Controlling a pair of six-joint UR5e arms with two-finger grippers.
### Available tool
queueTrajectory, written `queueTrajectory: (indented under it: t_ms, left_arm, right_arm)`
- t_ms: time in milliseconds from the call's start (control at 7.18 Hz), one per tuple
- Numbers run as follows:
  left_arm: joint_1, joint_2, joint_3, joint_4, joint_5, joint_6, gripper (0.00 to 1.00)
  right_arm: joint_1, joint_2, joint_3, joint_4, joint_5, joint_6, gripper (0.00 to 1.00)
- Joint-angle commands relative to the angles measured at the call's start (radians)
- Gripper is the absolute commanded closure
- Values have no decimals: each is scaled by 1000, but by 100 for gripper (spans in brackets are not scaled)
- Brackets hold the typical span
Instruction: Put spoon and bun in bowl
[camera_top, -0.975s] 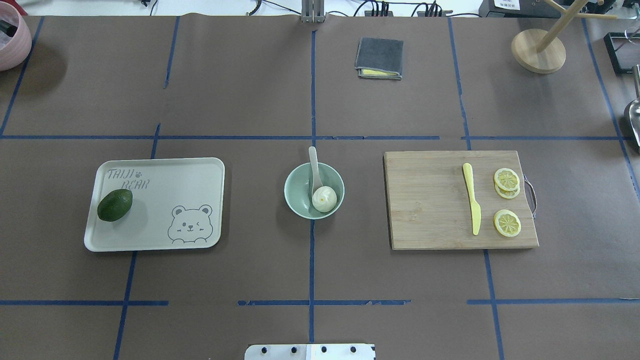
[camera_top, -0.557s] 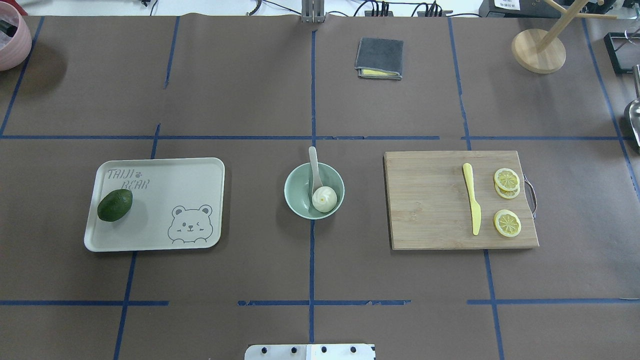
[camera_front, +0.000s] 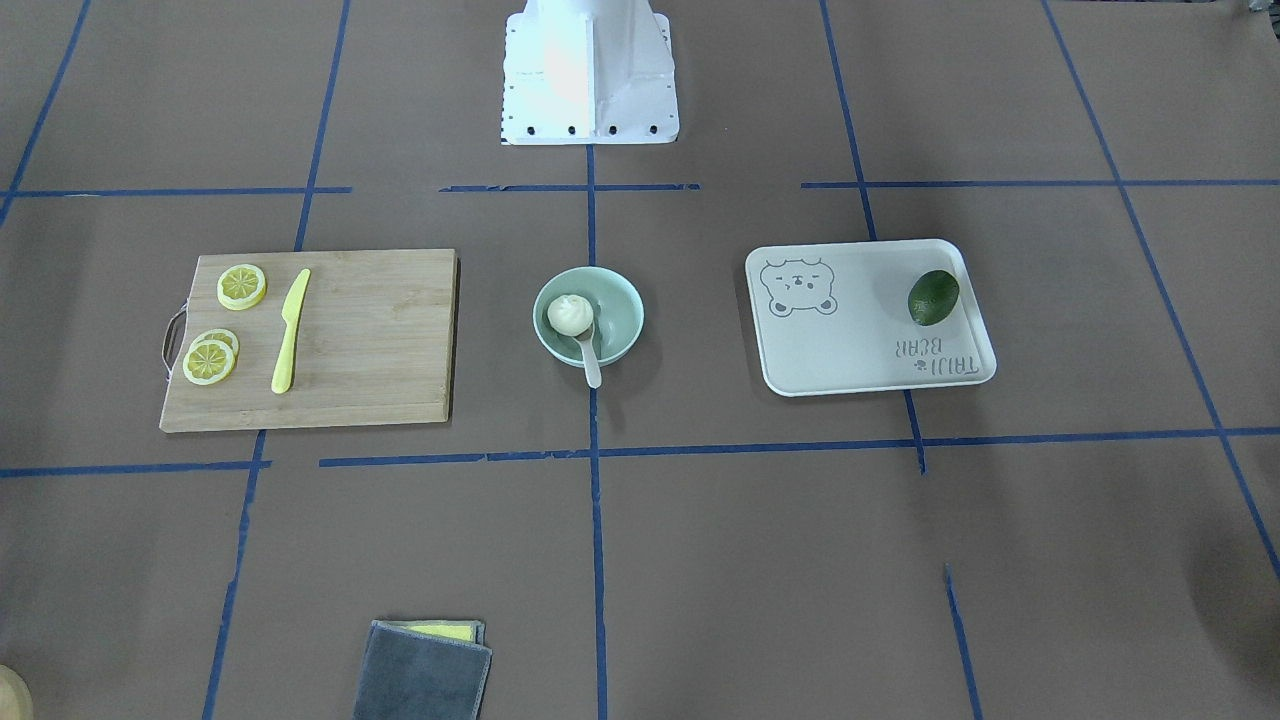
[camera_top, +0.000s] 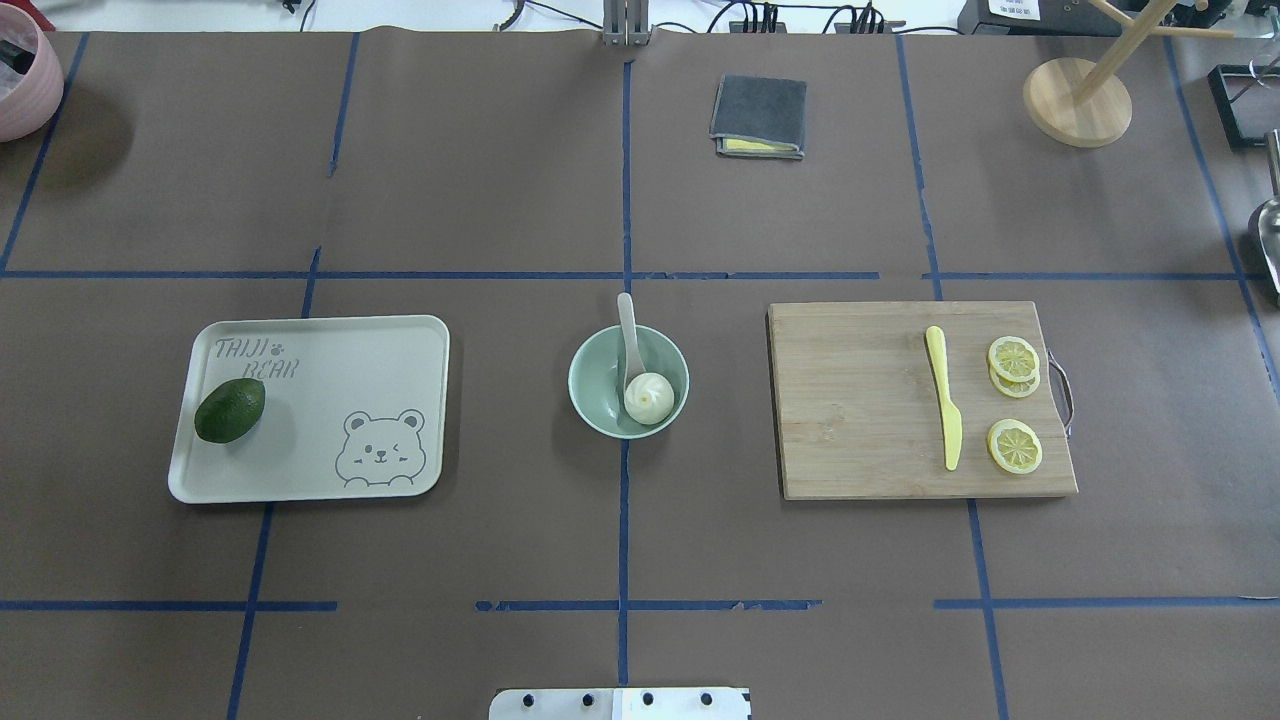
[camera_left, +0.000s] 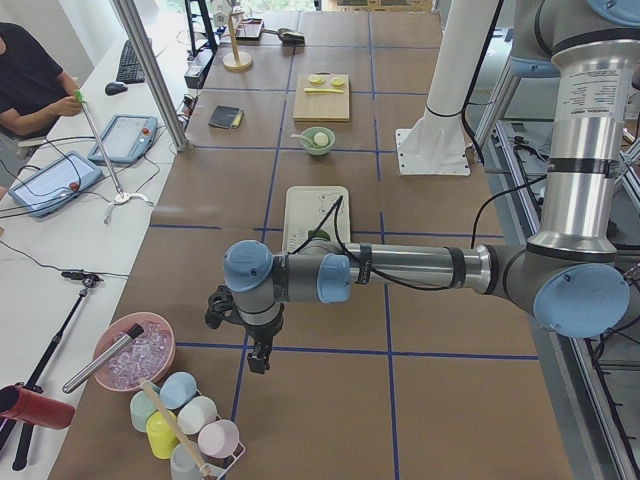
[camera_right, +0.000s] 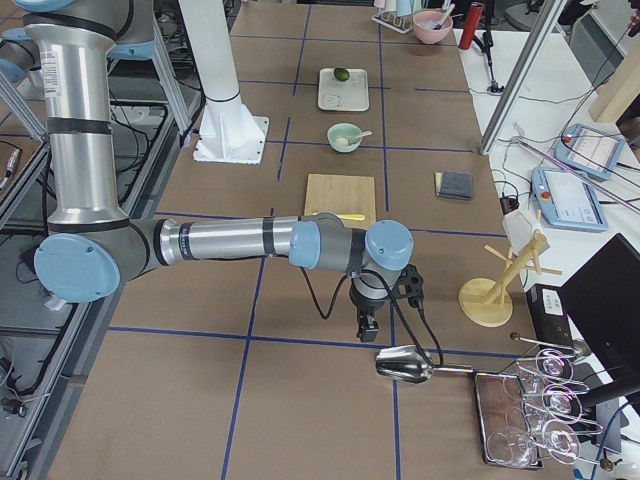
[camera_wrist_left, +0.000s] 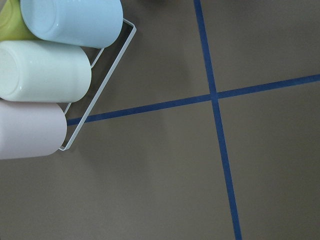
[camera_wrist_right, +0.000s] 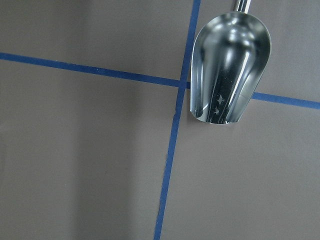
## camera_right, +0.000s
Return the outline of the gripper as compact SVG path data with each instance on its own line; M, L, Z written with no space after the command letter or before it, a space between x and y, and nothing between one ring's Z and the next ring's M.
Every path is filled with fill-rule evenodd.
M379 332L378 323L374 320L375 315L389 301L389 297L385 295L379 299L372 299L360 293L355 287L351 287L349 298L356 307L357 338L365 339L366 343L374 342Z

